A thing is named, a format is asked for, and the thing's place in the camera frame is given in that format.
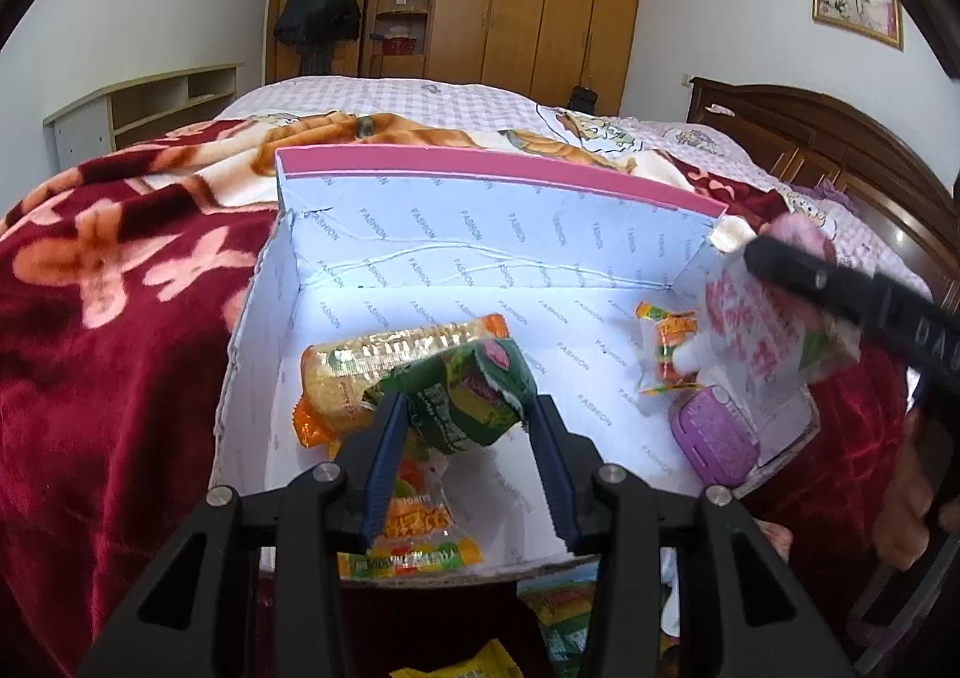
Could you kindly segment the right hand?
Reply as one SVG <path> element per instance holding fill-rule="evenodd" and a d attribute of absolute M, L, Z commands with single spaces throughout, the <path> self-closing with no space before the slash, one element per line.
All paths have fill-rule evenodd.
<path fill-rule="evenodd" d="M 918 403 L 913 403 L 905 416 L 905 437 L 872 532 L 878 559 L 900 571 L 910 569 L 923 556 L 931 536 L 924 517 L 931 512 L 934 491 L 916 442 L 923 424 Z"/>

